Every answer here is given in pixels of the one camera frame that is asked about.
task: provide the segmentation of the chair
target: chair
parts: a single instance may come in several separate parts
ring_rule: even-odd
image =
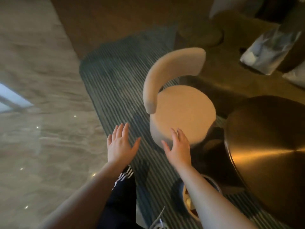
[[[150,133],[158,146],[162,147],[161,140],[172,145],[170,128],[183,130],[190,145],[194,146],[204,140],[215,122],[213,103],[198,89],[176,85],[159,92],[171,79],[198,75],[205,59],[204,49],[186,48],[164,55],[149,70],[143,87],[143,101],[150,114]]]

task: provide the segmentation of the black pants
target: black pants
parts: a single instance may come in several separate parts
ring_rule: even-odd
[[[97,229],[143,229],[135,222],[137,193],[135,176],[127,166],[116,181],[99,219]]]

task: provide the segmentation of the rug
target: rug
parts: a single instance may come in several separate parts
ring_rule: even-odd
[[[149,132],[149,115],[142,99],[148,70],[158,58],[173,50],[176,27],[159,27],[102,44],[80,65],[80,74],[106,134],[120,123],[130,123],[130,143],[141,137],[131,166],[137,182],[137,204],[147,225],[163,207],[164,221],[170,228],[202,228],[179,205],[181,180],[167,161],[164,151]],[[171,80],[165,87],[177,85]],[[222,120],[217,118],[218,125]],[[262,211],[246,192],[226,196],[259,228],[288,228]]]

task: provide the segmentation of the chair seat cushion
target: chair seat cushion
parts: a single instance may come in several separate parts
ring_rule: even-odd
[[[151,133],[159,145],[161,139],[172,141],[170,128],[180,128],[194,145],[205,138],[215,120],[215,107],[204,93],[190,86],[171,86],[158,94],[157,110],[150,115]]]

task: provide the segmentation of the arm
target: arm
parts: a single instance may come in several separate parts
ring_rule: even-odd
[[[94,178],[64,201],[39,229],[95,228],[111,190],[123,169],[130,164],[140,145],[128,143],[128,123],[116,126],[107,138],[108,162]]]
[[[169,162],[179,173],[204,229],[256,229],[232,203],[218,193],[191,165],[190,146],[182,130],[171,129],[173,148],[162,141]]]

